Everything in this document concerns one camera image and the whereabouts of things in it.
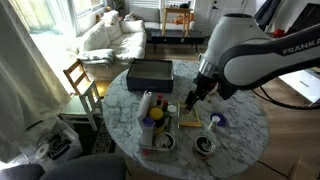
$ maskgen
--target blue bottle cap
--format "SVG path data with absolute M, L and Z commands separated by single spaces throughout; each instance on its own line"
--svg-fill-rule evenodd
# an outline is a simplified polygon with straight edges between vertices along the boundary
M 218 116 L 220 118 L 220 121 L 218 122 L 217 126 L 225 126 L 227 124 L 227 119 L 222 114 L 212 113 L 210 119 L 212 119 L 213 116 Z
M 146 127 L 151 127 L 153 126 L 154 124 L 154 120 L 152 119 L 152 117 L 145 117 L 143 120 L 142 120 L 143 124 L 146 126 Z

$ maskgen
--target black storage box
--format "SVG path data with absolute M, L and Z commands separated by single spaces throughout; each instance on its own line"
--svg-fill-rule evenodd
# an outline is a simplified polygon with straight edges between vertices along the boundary
M 171 93 L 173 64 L 167 60 L 134 59 L 127 74 L 129 91 Z

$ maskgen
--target window blinds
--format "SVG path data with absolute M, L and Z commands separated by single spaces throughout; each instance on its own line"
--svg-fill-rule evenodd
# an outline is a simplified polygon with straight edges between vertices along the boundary
M 188 3 L 188 0 L 165 0 L 166 6 L 170 6 L 171 4 L 180 5 L 182 3 Z M 191 0 L 190 8 L 194 10 L 194 6 L 196 4 L 196 0 Z
M 159 8 L 159 0 L 131 0 L 131 6 L 146 7 L 146 8 Z

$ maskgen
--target white couch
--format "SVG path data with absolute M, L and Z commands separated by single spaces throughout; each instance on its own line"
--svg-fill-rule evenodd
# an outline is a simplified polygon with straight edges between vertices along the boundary
M 114 50 L 114 62 L 110 66 L 83 63 L 90 80 L 112 80 L 129 68 L 134 58 L 144 58 L 147 35 L 143 21 L 118 21 L 117 16 L 116 11 L 105 13 L 104 20 L 81 37 L 79 53 Z

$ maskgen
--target marble table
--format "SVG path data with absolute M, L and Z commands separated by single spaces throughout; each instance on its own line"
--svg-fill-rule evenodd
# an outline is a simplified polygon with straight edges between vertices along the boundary
M 196 77 L 199 64 L 173 61 L 174 89 L 164 94 L 169 101 L 184 101 Z M 110 84 L 103 102 L 104 122 L 116 144 L 132 159 L 156 173 L 182 179 L 215 179 L 230 177 L 253 165 L 264 152 L 268 143 L 268 122 L 261 105 L 250 91 L 238 91 L 224 101 L 218 94 L 207 96 L 195 105 L 202 120 L 202 128 L 181 127 L 179 146 L 172 163 L 143 160 L 139 151 L 140 127 L 136 111 L 141 92 L 127 90 L 127 70 Z M 226 127 L 207 131 L 210 115 L 222 113 Z M 214 157 L 207 161 L 197 159 L 192 153 L 194 139 L 207 135 L 216 141 Z

